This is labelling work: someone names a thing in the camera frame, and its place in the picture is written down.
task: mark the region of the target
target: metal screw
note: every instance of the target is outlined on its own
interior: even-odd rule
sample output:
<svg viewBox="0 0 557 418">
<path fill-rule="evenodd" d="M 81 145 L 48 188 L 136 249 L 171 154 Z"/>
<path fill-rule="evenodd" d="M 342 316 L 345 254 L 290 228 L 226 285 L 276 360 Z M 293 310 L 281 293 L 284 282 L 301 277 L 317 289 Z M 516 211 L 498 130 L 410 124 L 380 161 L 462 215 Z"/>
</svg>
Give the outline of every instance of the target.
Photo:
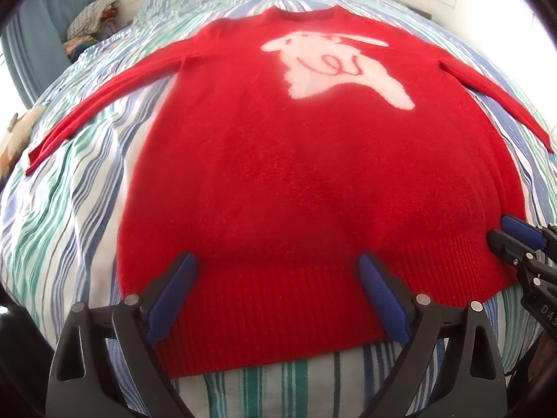
<svg viewBox="0 0 557 418">
<path fill-rule="evenodd" d="M 482 309 L 484 309 L 484 306 L 479 301 L 474 300 L 470 303 L 470 308 L 472 308 L 474 311 L 480 312 Z"/>
<path fill-rule="evenodd" d="M 77 303 L 74 303 L 73 306 L 71 307 L 71 310 L 73 312 L 80 312 L 83 311 L 85 309 L 85 304 L 82 301 L 78 301 Z"/>
<path fill-rule="evenodd" d="M 431 299 L 429 295 L 418 294 L 416 295 L 416 302 L 420 305 L 429 305 L 431 303 Z"/>
<path fill-rule="evenodd" d="M 126 305 L 135 305 L 139 301 L 139 296 L 137 294 L 130 294 L 124 299 Z"/>
</svg>

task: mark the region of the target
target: bed sheet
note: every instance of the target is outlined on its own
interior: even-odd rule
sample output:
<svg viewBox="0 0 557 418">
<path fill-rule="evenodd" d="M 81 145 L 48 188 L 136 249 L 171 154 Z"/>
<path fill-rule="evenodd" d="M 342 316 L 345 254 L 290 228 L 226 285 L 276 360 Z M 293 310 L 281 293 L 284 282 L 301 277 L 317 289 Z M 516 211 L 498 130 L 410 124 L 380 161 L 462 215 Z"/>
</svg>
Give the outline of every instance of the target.
<svg viewBox="0 0 557 418">
<path fill-rule="evenodd" d="M 102 83 L 173 41 L 193 35 L 221 17 L 258 14 L 272 5 L 290 11 L 340 5 L 353 13 L 399 26 L 437 44 L 515 96 L 545 127 L 527 97 L 477 52 L 446 30 L 393 0 L 150 0 L 133 24 L 84 52 L 38 101 L 47 109 L 30 148 L 71 108 Z M 158 80 L 101 111 L 65 142 L 32 176 L 16 165 L 0 203 L 0 279 L 55 345 L 72 303 L 117 303 L 116 233 L 130 174 L 173 78 Z M 555 221 L 557 163 L 539 141 L 497 103 L 471 92 L 514 158 L 530 223 Z M 499 293 L 485 307 L 506 371 L 539 332 L 520 306 L 520 288 Z M 437 346 L 412 410 L 425 404 L 445 346 Z M 118 348 L 110 351 L 124 394 L 141 410 Z M 400 351 L 391 342 L 310 360 L 212 373 L 175 380 L 188 406 L 203 416 L 358 416 Z"/>
</svg>

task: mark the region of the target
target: clothing pile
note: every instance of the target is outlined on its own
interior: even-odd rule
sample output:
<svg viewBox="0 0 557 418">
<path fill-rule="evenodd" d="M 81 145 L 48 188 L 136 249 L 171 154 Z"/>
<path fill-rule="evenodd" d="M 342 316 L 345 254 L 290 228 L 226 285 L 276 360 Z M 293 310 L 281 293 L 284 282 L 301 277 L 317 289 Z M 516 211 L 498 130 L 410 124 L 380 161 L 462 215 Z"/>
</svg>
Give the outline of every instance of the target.
<svg viewBox="0 0 557 418">
<path fill-rule="evenodd" d="M 117 0 L 97 0 L 87 5 L 68 28 L 68 41 L 63 43 L 66 55 L 72 63 L 89 47 L 108 39 L 118 31 L 116 17 Z"/>
</svg>

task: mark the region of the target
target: blue and white striped fabric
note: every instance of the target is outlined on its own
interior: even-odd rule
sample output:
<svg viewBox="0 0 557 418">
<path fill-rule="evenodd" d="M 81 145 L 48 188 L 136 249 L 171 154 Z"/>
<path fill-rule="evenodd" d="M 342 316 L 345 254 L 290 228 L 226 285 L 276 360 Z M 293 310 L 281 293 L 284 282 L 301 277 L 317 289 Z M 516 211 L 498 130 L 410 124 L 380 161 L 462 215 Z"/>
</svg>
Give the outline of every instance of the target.
<svg viewBox="0 0 557 418">
<path fill-rule="evenodd" d="M 276 5 L 309 11 L 340 5 L 399 26 L 437 44 L 499 83 L 545 127 L 523 93 L 476 51 L 433 22 L 392 0 L 150 0 L 130 26 L 86 52 L 41 97 L 47 105 L 30 147 L 102 83 L 173 41 L 221 17 L 258 14 Z M 0 202 L 0 279 L 55 345 L 70 306 L 120 300 L 115 275 L 116 234 L 135 159 L 173 79 L 167 78 L 102 110 L 31 177 L 24 153 Z M 555 221 L 557 163 L 541 143 L 497 103 L 471 93 L 509 148 L 523 184 L 528 220 Z M 512 286 L 485 303 L 505 370 L 513 368 L 539 332 Z M 438 344 L 411 410 L 431 392 L 445 347 Z M 110 345 L 124 393 L 141 410 L 118 348 Z M 400 351 L 384 342 L 264 367 L 183 378 L 175 386 L 198 418 L 226 416 L 358 416 Z"/>
</svg>

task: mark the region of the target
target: pillow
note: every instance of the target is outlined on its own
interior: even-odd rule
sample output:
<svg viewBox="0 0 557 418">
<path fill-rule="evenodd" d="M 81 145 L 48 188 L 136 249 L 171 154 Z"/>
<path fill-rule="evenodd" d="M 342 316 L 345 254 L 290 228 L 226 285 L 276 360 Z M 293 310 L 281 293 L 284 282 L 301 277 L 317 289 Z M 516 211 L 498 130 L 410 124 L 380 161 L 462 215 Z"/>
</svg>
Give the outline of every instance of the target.
<svg viewBox="0 0 557 418">
<path fill-rule="evenodd" d="M 39 105 L 20 118 L 16 114 L 9 124 L 0 130 L 0 190 L 6 185 L 21 153 L 29 145 L 33 126 L 44 110 L 45 108 Z"/>
</svg>

